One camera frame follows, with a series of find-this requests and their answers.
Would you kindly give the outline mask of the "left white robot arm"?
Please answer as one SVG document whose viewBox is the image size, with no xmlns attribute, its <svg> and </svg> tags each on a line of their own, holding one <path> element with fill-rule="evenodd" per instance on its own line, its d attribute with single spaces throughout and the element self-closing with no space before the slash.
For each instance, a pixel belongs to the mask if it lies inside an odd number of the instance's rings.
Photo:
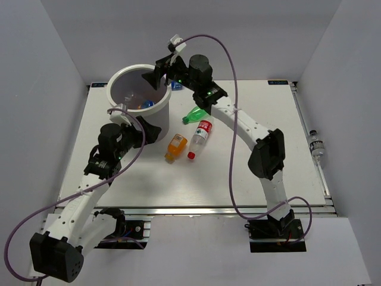
<svg viewBox="0 0 381 286">
<path fill-rule="evenodd" d="M 83 267 L 85 255 L 102 240 L 118 239 L 126 231 L 124 211 L 109 207 L 87 219 L 121 170 L 121 159 L 131 148 L 153 144 L 161 128 L 136 118 L 140 126 L 107 123 L 100 128 L 98 143 L 90 154 L 77 189 L 78 197 L 69 200 L 59 217 L 42 234 L 35 233 L 29 246 L 36 272 L 73 282 Z"/>
</svg>

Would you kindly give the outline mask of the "orange patterned bottle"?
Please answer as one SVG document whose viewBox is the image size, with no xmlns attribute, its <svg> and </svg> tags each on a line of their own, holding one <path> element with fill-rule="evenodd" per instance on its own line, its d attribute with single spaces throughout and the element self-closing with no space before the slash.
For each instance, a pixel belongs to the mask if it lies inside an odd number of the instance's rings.
<svg viewBox="0 0 381 286">
<path fill-rule="evenodd" d="M 130 105 L 138 105 L 141 102 L 141 97 L 134 92 L 127 92 L 124 95 L 124 103 L 128 106 Z"/>
</svg>

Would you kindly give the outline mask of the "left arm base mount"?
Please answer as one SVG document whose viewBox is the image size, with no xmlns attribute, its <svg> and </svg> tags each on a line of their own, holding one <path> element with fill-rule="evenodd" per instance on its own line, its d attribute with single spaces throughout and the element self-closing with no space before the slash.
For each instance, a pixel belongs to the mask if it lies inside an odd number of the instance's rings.
<svg viewBox="0 0 381 286">
<path fill-rule="evenodd" d="M 143 250 L 151 229 L 151 221 L 140 218 L 127 218 L 125 212 L 118 208 L 105 208 L 96 211 L 98 215 L 108 215 L 115 220 L 115 230 L 107 235 L 97 246 L 98 249 Z"/>
</svg>

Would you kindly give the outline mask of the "green plastic bottle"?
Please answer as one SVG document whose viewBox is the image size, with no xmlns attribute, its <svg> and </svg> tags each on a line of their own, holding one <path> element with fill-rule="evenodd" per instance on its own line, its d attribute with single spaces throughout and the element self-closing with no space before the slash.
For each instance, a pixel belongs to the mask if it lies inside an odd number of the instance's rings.
<svg viewBox="0 0 381 286">
<path fill-rule="evenodd" d="M 209 116 L 209 114 L 205 110 L 196 106 L 190 112 L 188 112 L 185 117 L 182 118 L 182 123 L 184 125 L 188 125 L 191 123 L 200 122 L 207 116 Z"/>
</svg>

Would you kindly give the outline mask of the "blue label clear bottle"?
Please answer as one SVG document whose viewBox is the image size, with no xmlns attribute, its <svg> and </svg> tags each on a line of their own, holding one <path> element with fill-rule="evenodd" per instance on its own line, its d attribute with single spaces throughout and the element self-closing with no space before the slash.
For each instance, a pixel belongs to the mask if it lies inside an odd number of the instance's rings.
<svg viewBox="0 0 381 286">
<path fill-rule="evenodd" d="M 152 107 L 154 105 L 155 105 L 155 103 L 153 101 L 146 100 L 142 104 L 138 105 L 138 109 L 142 110 L 142 109 L 150 108 L 150 107 Z"/>
</svg>

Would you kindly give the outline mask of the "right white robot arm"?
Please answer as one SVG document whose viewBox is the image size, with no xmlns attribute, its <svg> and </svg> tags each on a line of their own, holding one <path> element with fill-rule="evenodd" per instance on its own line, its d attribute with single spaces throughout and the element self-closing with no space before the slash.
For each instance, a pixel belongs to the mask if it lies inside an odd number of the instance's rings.
<svg viewBox="0 0 381 286">
<path fill-rule="evenodd" d="M 260 125 L 244 111 L 238 102 L 213 81 L 213 69 L 204 55 L 194 55 L 186 64 L 181 57 L 170 55 L 155 63 L 152 71 L 144 73 L 154 89 L 174 81 L 193 91 L 196 105 L 231 128 L 251 151 L 248 160 L 250 171 L 260 180 L 267 203 L 266 221 L 270 233 L 284 237 L 291 229 L 294 213 L 286 196 L 283 183 L 285 139 L 280 129 L 270 130 Z"/>
</svg>

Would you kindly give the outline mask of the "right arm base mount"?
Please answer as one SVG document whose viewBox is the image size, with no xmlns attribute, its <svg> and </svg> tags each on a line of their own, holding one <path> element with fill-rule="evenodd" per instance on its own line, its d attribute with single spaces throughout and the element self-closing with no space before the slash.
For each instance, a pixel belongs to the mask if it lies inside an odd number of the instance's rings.
<svg viewBox="0 0 381 286">
<path fill-rule="evenodd" d="M 302 253 L 307 248 L 302 238 L 301 221 L 295 219 L 285 231 L 279 232 L 267 220 L 250 220 L 248 230 L 251 253 Z"/>
</svg>

